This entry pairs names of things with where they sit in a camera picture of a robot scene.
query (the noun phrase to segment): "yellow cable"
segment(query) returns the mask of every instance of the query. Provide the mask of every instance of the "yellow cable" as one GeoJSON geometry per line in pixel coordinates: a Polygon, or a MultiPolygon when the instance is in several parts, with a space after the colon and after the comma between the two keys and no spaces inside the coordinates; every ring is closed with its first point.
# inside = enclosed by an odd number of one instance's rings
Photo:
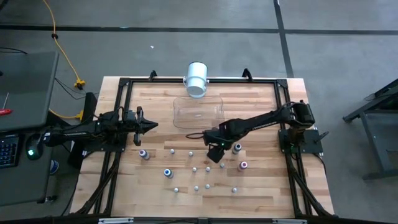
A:
{"type": "Polygon", "coordinates": [[[49,111],[50,111],[51,113],[53,113],[55,116],[58,116],[58,117],[63,118],[63,119],[75,119],[75,118],[79,118],[78,115],[75,115],[75,116],[64,116],[64,115],[59,115],[59,114],[57,114],[56,112],[54,112],[54,110],[49,109],[49,111]]]}
{"type": "MultiPolygon", "coordinates": [[[[51,10],[49,4],[47,3],[47,1],[46,1],[46,0],[43,0],[43,2],[44,2],[44,4],[47,6],[47,9],[49,9],[49,11],[50,11],[51,19],[52,19],[52,25],[53,25],[53,33],[56,34],[56,25],[55,25],[54,14],[52,13],[52,10],[51,10]]],[[[62,47],[61,47],[61,45],[58,43],[57,39],[56,39],[55,37],[54,37],[53,39],[54,39],[54,41],[55,41],[55,44],[56,44],[56,45],[58,46],[58,48],[61,50],[63,56],[65,56],[66,60],[68,61],[69,65],[70,65],[70,67],[72,68],[73,72],[75,72],[75,75],[76,75],[76,78],[77,78],[77,82],[80,83],[80,82],[81,82],[81,79],[80,79],[79,75],[77,74],[75,67],[74,67],[74,66],[72,65],[72,63],[70,62],[70,60],[69,60],[67,54],[66,54],[65,51],[62,49],[62,47]]]]}

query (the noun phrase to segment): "keyboard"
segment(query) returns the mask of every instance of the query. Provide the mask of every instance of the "keyboard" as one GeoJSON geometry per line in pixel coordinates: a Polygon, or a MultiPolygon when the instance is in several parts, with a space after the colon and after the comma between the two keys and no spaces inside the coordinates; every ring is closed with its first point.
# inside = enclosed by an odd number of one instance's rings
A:
{"type": "Polygon", "coordinates": [[[0,169],[18,165],[21,139],[18,134],[0,136],[0,169]]]}

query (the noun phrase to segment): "gray concrete floor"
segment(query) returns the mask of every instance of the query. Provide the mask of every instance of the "gray concrete floor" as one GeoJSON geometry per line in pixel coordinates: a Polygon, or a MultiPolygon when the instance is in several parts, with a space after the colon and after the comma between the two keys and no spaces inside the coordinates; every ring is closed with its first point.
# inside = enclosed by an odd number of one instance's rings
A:
{"type": "MultiPolygon", "coordinates": [[[[277,28],[272,0],[64,0],[49,1],[64,26],[277,28]]],[[[397,29],[395,0],[280,0],[287,29],[397,29]]],[[[2,24],[50,25],[41,0],[13,0],[0,12],[2,24]]],[[[29,53],[57,50],[49,31],[0,30],[0,46],[29,53]]],[[[286,77],[278,34],[170,32],[59,32],[86,91],[100,90],[105,75],[182,76],[192,61],[205,62],[209,75],[237,77],[249,68],[255,77],[286,77]]],[[[304,78],[323,140],[331,199],[337,215],[398,222],[398,178],[364,182],[377,171],[360,121],[341,117],[363,98],[397,78],[398,36],[288,35],[297,78],[304,78]]],[[[68,85],[74,74],[61,57],[57,77],[68,85]]],[[[54,86],[50,107],[74,115],[83,108],[54,86]]],[[[65,157],[57,152],[60,160],[65,157]]],[[[0,208],[0,219],[60,215],[77,172],[63,171],[50,181],[60,198],[0,208]]]]}

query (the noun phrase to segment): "black floor line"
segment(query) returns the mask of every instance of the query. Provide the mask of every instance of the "black floor line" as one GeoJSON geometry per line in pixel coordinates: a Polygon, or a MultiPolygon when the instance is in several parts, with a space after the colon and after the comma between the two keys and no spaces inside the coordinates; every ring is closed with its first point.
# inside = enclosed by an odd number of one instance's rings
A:
{"type": "Polygon", "coordinates": [[[279,29],[280,44],[282,46],[282,55],[285,62],[286,75],[287,78],[294,78],[292,62],[290,61],[289,48],[287,47],[284,22],[282,20],[282,13],[280,12],[278,0],[274,0],[274,7],[279,29]]]}
{"type": "MultiPolygon", "coordinates": [[[[52,26],[0,25],[2,30],[42,30],[51,31],[52,26]]],[[[245,33],[277,34],[278,29],[256,28],[173,28],[173,27],[90,27],[90,26],[57,26],[57,31],[82,32],[207,32],[207,33],[245,33]]]]}
{"type": "Polygon", "coordinates": [[[398,30],[316,30],[285,29],[286,34],[309,35],[398,35],[398,30]]]}

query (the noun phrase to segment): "red object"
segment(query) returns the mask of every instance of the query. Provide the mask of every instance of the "red object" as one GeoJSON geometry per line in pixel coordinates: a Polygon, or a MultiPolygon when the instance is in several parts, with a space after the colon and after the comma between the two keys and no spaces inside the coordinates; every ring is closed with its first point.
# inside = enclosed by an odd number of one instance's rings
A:
{"type": "Polygon", "coordinates": [[[0,110],[0,116],[11,114],[11,113],[12,113],[12,110],[9,110],[9,109],[0,110]]]}

